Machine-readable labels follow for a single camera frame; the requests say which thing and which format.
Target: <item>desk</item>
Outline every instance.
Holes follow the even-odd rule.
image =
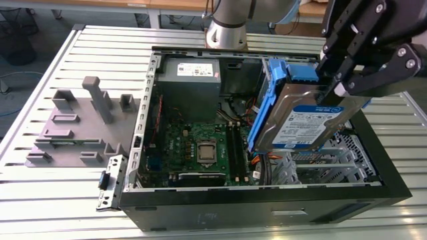
[[[2,7],[148,14],[150,28],[158,29],[160,15],[201,16],[206,0],[1,0]],[[326,5],[300,6],[301,23],[321,23]]]
[[[322,44],[321,38],[246,35],[249,51],[316,54]],[[70,31],[0,143],[1,240],[360,240],[361,236],[418,240],[427,236],[427,128],[405,93],[373,98],[362,112],[413,197],[338,224],[141,232],[122,212],[94,211],[102,168],[26,168],[25,156],[54,107],[55,89],[89,97],[81,82],[83,76],[95,75],[110,98],[142,96],[152,46],[202,48],[204,34],[106,26]],[[139,70],[125,71],[122,66]]]
[[[1,7],[148,14],[150,0],[0,0]]]

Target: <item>slotted metal surface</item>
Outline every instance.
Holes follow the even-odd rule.
[[[248,34],[249,50],[317,53],[321,38]],[[197,31],[86,26],[71,31],[1,142],[0,239],[422,239],[427,238],[427,129],[400,94],[362,110],[413,197],[338,224],[142,233],[122,212],[95,212],[101,168],[22,166],[43,127],[55,89],[98,76],[109,97],[139,96],[152,46],[204,47]]]

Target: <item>motherboard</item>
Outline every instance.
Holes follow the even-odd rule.
[[[238,123],[168,124],[161,155],[146,156],[145,182],[156,188],[189,187],[188,180],[196,187],[201,178],[221,178],[222,186],[250,185],[245,152],[249,130]]]

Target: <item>floor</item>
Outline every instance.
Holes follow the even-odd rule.
[[[43,73],[74,24],[149,28],[149,20],[145,14],[66,10],[61,12],[62,19],[55,20],[46,9],[35,9],[34,13],[33,18],[38,26],[38,33],[31,35],[29,40],[37,52],[35,61],[25,66],[11,66],[0,58],[0,76],[21,71]],[[161,27],[165,29],[201,30],[210,23],[210,20],[202,21],[200,17],[192,16],[176,16],[173,21],[174,23],[170,24],[168,16],[161,16]],[[249,22],[246,32],[270,34],[266,24],[261,22]],[[25,104],[38,80],[39,75],[33,73],[14,74],[2,78],[3,83],[10,87],[10,92],[0,94],[0,140],[17,116],[17,113],[13,112],[18,111]],[[427,111],[424,92],[422,90],[413,91],[412,96]]]

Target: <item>white label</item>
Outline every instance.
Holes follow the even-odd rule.
[[[141,8],[145,8],[146,5],[145,4],[133,4],[133,3],[127,3],[126,4],[129,7],[141,7]]]
[[[326,129],[325,122],[342,110],[342,107],[296,106],[273,138],[273,147],[292,149],[310,145]]]
[[[261,178],[261,173],[258,171],[253,171],[252,177],[254,179],[260,179]]]
[[[213,77],[213,66],[210,63],[180,63],[176,75]]]

